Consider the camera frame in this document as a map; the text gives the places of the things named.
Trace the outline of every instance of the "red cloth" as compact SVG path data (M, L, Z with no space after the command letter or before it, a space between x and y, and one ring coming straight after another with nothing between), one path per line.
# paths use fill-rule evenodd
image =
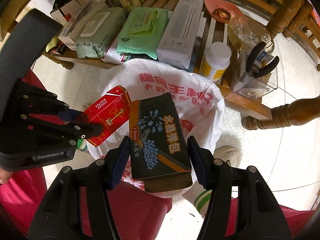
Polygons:
M33 72L25 78L35 86L44 88ZM44 117L50 122L59 123L58 117ZM7 184L0 186L0 203L12 222L27 234L33 216L46 193L44 173L41 168L13 174ZM172 207L172 199L162 199L144 191L132 188L121 182L115 190L108 192L112 214L122 240L153 240L156 238L164 216ZM84 232L90 234L85 194L81 194L81 209ZM281 206L289 224L292 236L303 228L313 211L296 211ZM237 214L237 199L231 201L227 235L234 232Z
M236 228L236 218L237 218L237 206L238 199L232 199L230 204L230 214L226 236L230 236L234 233ZM280 208L287 220L288 226L291 231L291 236L294 238L305 226L305 224L310 220L313 215L314 210L308 211L297 211L285 206L281 206Z

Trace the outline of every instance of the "white plastic bag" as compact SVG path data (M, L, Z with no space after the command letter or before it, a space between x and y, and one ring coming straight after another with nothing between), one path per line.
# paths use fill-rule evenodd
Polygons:
M108 71L110 78L105 81L103 95L117 85L128 91L131 101L170 92L180 117L185 140L193 135L200 147L214 152L221 135L225 105L220 89L212 81L198 74L146 59L131 59ZM129 135L129 121L99 147L87 143L88 150L95 159L99 159L109 150L119 147L126 135ZM144 182L131 177L130 159L122 180L144 190ZM192 180L197 180L194 171ZM187 190L188 188L153 195L169 198L181 195Z

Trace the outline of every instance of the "table leg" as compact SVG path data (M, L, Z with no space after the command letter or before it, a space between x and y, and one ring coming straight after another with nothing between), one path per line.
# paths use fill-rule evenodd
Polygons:
M297 14L303 0L283 0L280 8L273 14L272 19L267 24L271 38L274 39L278 33L284 31L293 17Z
M73 65L74 65L73 62L58 60L58 59L52 57L49 53L47 53L45 51L42 53L42 55L46 56L48 59L52 60L53 62L55 62L57 64L61 64L64 68L66 68L68 70L73 68Z
M242 126L247 130L274 129L303 125L320 117L320 96L311 99L299 99L291 104L278 106L272 110L272 120L258 120L247 116Z

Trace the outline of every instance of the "sneaker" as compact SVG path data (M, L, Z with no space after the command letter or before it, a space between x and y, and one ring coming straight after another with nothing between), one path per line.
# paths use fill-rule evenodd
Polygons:
M223 146L214 151L213 157L221 159L231 167L238 168L241 162L241 153L232 146Z

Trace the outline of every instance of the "white bottle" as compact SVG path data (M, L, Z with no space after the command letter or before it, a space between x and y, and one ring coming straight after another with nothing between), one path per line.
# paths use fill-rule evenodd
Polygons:
M223 42L211 44L204 52L199 74L213 81L219 80L230 65L231 49Z

